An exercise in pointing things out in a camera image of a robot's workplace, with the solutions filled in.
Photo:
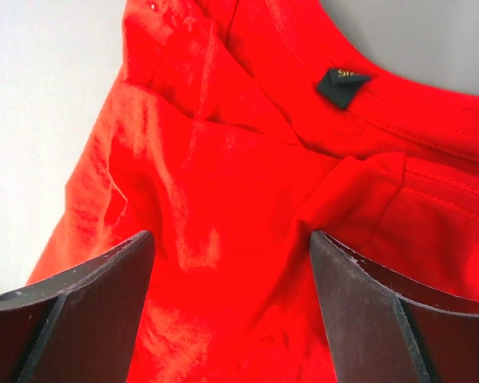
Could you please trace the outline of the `bright red t-shirt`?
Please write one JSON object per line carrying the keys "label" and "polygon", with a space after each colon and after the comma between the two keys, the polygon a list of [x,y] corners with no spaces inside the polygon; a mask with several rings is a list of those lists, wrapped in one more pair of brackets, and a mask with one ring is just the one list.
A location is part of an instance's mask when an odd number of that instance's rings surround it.
{"label": "bright red t-shirt", "polygon": [[322,230],[479,301],[479,97],[393,75],[316,1],[129,1],[38,282],[149,230],[131,382],[332,382]]}

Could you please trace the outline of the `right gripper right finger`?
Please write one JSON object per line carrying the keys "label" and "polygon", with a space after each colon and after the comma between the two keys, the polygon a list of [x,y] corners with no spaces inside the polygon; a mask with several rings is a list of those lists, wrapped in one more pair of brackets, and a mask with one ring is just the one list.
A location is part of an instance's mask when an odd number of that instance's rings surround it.
{"label": "right gripper right finger", "polygon": [[479,382],[479,302],[315,231],[310,258],[339,382]]}

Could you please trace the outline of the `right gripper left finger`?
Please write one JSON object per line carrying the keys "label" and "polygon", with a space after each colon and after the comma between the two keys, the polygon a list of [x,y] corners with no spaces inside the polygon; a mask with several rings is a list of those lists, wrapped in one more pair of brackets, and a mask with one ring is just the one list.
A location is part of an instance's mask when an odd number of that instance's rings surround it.
{"label": "right gripper left finger", "polygon": [[0,382],[124,382],[154,260],[141,231],[59,274],[0,294]]}

